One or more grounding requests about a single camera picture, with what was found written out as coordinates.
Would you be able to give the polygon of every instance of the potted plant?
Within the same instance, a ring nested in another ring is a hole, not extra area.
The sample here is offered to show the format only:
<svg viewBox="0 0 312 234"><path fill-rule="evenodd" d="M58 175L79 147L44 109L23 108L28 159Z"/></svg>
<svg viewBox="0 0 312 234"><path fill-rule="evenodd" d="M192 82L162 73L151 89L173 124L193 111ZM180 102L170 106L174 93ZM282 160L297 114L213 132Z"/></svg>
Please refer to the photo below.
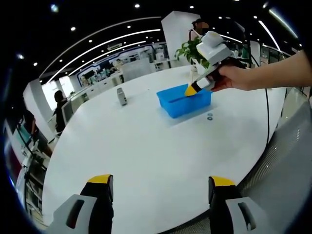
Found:
<svg viewBox="0 0 312 234"><path fill-rule="evenodd" d="M201 39L196 37L182 44L181 49L177 49L175 57L179 60L180 56L184 56L189 63L195 63L197 72L203 74L205 69L209 67L209 62L197 51L196 46L201 43Z"/></svg>

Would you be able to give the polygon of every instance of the chair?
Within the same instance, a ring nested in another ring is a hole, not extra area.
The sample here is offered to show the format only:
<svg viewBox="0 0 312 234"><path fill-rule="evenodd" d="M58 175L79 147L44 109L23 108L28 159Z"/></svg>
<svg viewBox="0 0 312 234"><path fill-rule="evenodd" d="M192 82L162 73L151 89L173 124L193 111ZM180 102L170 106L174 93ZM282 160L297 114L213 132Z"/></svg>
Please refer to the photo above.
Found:
<svg viewBox="0 0 312 234"><path fill-rule="evenodd" d="M67 103L65 103L62 106L62 114L63 114L64 123L66 126L67 123L69 122L70 118L74 115L71 100L67 101Z"/></svg>

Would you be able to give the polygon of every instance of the white pillar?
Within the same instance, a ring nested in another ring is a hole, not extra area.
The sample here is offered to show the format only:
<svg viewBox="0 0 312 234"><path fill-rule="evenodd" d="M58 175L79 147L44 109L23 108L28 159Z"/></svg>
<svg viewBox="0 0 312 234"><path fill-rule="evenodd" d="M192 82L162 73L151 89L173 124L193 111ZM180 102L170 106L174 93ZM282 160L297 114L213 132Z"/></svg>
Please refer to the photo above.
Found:
<svg viewBox="0 0 312 234"><path fill-rule="evenodd" d="M57 85L58 90L61 90L62 93L64 93L63 87L62 87L62 85L60 84L59 79L55 81L55 84Z"/></svg>
<svg viewBox="0 0 312 234"><path fill-rule="evenodd" d="M36 119L36 125L47 140L51 141L54 138L54 133L48 126L48 121L53 113L45 98L39 79L28 83L23 92L23 97L26 108Z"/></svg>
<svg viewBox="0 0 312 234"><path fill-rule="evenodd" d="M197 14L173 11L161 21L170 59L176 59L176 50L189 40L189 30L193 28L192 22L199 18L200 15ZM190 64L181 56L179 65Z"/></svg>
<svg viewBox="0 0 312 234"><path fill-rule="evenodd" d="M251 53L254 57L254 59L257 61L259 66L261 66L261 49L260 49L260 44L257 41L250 41L250 50ZM255 63L254 59L252 58L252 63L257 67L257 64Z"/></svg>
<svg viewBox="0 0 312 234"><path fill-rule="evenodd" d="M69 80L70 80L75 92L78 92L82 89L82 86L80 85L80 82L78 80L77 75L70 76Z"/></svg>

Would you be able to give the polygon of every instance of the white table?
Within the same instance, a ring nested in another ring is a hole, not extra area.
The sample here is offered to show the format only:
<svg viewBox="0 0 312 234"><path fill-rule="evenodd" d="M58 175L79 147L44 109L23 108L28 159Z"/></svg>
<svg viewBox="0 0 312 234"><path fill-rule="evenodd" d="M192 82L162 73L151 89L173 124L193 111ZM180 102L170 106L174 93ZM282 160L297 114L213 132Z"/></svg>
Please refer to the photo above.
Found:
<svg viewBox="0 0 312 234"><path fill-rule="evenodd" d="M228 89L188 116L170 118L156 92L190 81L190 66L121 84L83 104L53 152L43 187L43 218L96 175L114 175L114 234L159 233L209 208L208 177L239 183L263 153L267 139L264 90ZM285 89L268 90L272 136ZM213 120L207 120L207 112Z"/></svg>

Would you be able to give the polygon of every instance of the curved ceiling light strip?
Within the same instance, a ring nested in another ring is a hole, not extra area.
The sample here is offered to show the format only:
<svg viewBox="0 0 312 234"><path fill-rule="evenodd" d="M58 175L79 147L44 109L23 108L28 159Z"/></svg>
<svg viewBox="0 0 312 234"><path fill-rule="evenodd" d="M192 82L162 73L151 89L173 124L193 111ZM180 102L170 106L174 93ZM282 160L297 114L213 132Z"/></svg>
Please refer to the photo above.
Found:
<svg viewBox="0 0 312 234"><path fill-rule="evenodd" d="M73 44L72 46L68 47L65 51L63 51L59 56L57 56L46 68L45 70L40 74L39 78L46 72L46 70L48 70L48 68L56 61L58 60L63 54L65 54L67 51L69 51L71 48L73 48L74 46L78 45L80 42L86 40L87 38L101 32L101 31L104 31L106 29L109 29L109 28L112 28L112 27L115 27L115 26L118 26L118 25L121 25L121 24L124 24L124 23L129 23L129 22L134 22L134 21L139 21L139 20L151 20L151 19L159 19L161 18L160 16L155 16L155 17L145 17L145 18L138 18L138 19L131 19L131 20L127 20L127 21L124 21L124 22L120 22L120 23L116 23L116 24L113 24L113 25L110 25L108 27L105 27L105 28L102 28L86 37L84 37L83 39L77 41L75 44Z"/></svg>
<svg viewBox="0 0 312 234"><path fill-rule="evenodd" d="M55 74L48 80L48 82L50 82L51 80L53 80L53 78L55 76L57 76L62 70L64 70L68 65L70 65L72 62L74 62L75 60L77 60L78 58L80 58L81 56L89 53L90 51L102 46L102 45L105 45L107 43L110 43L114 40L118 40L118 39L121 39L121 38L125 38L125 37L129 37L129 36L133 36L133 35L136 35L136 34L141 34L141 33L149 33L149 32L157 32L157 31L160 31L160 29L152 29L152 30L145 30L145 31L140 31L140 32L136 32L136 33L130 33L130 34L126 34L126 35L123 35L123 36L120 36L118 38L114 38L114 39L111 39L111 40L108 40L106 42L103 42L93 48L91 48L90 50L87 50L85 52L83 52L81 55L77 56L76 58L74 58L73 60L71 60L69 63L67 63L65 66L63 66L61 69L59 69L57 72L55 72Z"/></svg>
<svg viewBox="0 0 312 234"><path fill-rule="evenodd" d="M290 34L292 34L292 36L294 38L298 38L298 35L293 31L293 29L287 24L287 22L275 11L275 9L270 9L269 13L281 24L284 26L284 28L286 28L286 30L288 32L290 32Z"/></svg>
<svg viewBox="0 0 312 234"><path fill-rule="evenodd" d="M132 46L132 45L137 45L137 44L145 43L145 42L146 42L145 40L144 40L144 41L139 41L139 42L136 42L136 43L133 43L133 44L129 44L129 45L122 46L122 47L120 47L120 48L117 48L117 49L115 49L115 50L109 51L109 52L107 52L107 53L104 53L104 54L102 54L102 55L100 55L100 56L98 56L98 57L96 57L96 58L94 58L94 59L92 59L92 60L90 60L90 61L84 63L84 64L83 64L82 66L80 66L79 68L73 70L68 76L71 76L73 73L75 73L76 71L78 71L80 68L86 66L87 64L93 62L94 60L99 59L100 57L103 57L104 55L110 54L110 53L112 53L112 52L115 52L115 51L117 51L117 50L120 50L120 49L129 47L129 46Z"/></svg>
<svg viewBox="0 0 312 234"><path fill-rule="evenodd" d="M281 50L281 48L279 48L279 46L278 46L278 44L277 44L275 38L273 37L272 33L269 31L269 29L267 28L267 26L265 26L265 24L264 24L261 20L259 20L258 22L261 24L261 26L264 28L264 30L267 31L267 33L268 33L269 36L271 37L272 41L273 41L274 44L276 45L277 49L278 49L278 50Z"/></svg>
<svg viewBox="0 0 312 234"><path fill-rule="evenodd" d="M232 40L235 40L235 41L237 41L237 42L239 42L239 43L242 43L240 40L237 40L237 39L234 39L234 38L231 38L231 37L225 36L225 35L221 35L221 34L220 34L220 36L222 36L223 38L232 39Z"/></svg>

